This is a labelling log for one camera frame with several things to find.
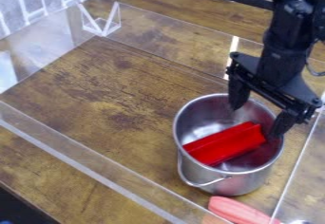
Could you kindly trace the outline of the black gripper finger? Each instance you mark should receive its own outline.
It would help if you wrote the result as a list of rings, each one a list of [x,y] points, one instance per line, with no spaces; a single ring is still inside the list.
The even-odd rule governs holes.
[[[228,80],[228,104],[238,110],[247,102],[250,86],[240,78],[231,76]]]
[[[279,138],[294,124],[295,116],[290,112],[282,111],[272,122],[268,136]]]

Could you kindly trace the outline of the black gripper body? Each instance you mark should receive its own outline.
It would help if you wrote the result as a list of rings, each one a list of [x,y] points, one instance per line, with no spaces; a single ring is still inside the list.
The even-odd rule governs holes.
[[[228,78],[240,78],[250,92],[256,92],[295,116],[295,123],[307,122],[321,107],[321,100],[302,78],[307,55],[306,51],[264,51],[260,57],[254,57],[231,52],[226,69]]]

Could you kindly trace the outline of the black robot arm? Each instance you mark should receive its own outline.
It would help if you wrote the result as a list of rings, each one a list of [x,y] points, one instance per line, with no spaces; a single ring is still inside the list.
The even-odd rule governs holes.
[[[311,118],[322,101],[302,78],[313,45],[325,42],[325,0],[272,0],[272,17],[262,38],[262,55],[232,52],[228,103],[239,109],[251,92],[282,108],[268,136],[280,137],[290,127]]]

